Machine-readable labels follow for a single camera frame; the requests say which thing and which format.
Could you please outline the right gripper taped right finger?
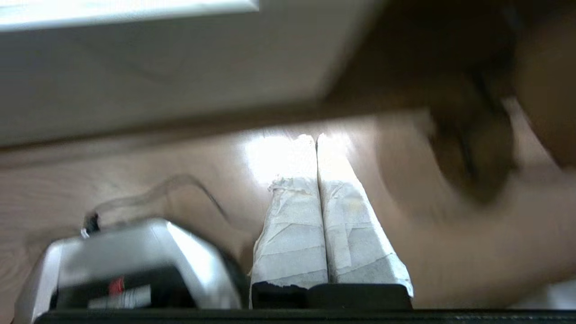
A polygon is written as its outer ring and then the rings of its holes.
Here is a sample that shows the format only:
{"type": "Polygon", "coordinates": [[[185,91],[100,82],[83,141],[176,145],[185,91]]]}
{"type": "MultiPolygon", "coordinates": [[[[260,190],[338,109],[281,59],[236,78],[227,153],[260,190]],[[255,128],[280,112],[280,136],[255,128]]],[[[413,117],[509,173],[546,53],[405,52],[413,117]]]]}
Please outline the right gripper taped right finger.
{"type": "Polygon", "coordinates": [[[328,283],[323,307],[411,310],[414,288],[344,149],[325,134],[316,142],[328,283]]]}

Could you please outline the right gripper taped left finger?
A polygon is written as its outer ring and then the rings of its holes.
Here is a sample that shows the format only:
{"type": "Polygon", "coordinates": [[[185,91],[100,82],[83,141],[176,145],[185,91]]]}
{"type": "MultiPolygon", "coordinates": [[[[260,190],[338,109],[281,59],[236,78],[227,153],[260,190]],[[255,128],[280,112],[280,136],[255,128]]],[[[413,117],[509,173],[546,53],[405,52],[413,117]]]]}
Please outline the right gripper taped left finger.
{"type": "Polygon", "coordinates": [[[272,200],[253,249],[251,308],[257,307],[262,284],[307,290],[329,283],[315,140],[310,135],[288,140],[276,165],[272,200]]]}

